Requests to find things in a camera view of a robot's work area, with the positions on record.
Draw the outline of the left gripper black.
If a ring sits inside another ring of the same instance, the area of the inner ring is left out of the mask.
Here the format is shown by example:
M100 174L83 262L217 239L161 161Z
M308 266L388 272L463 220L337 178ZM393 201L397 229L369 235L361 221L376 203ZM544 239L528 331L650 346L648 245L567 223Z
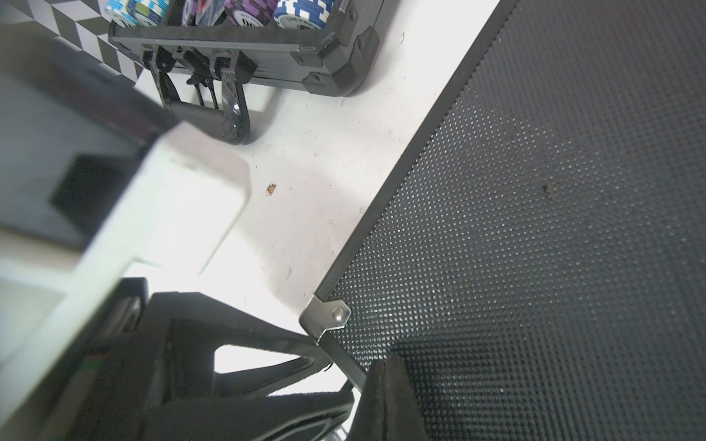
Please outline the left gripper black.
M332 366L301 334L127 277L50 371L35 439L322 440L354 404L314 385Z

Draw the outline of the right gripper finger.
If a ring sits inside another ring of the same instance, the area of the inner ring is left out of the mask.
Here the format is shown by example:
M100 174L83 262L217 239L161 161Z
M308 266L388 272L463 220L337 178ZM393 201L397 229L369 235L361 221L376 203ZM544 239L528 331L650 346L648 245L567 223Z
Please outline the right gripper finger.
M429 440L400 356L371 364L347 440Z

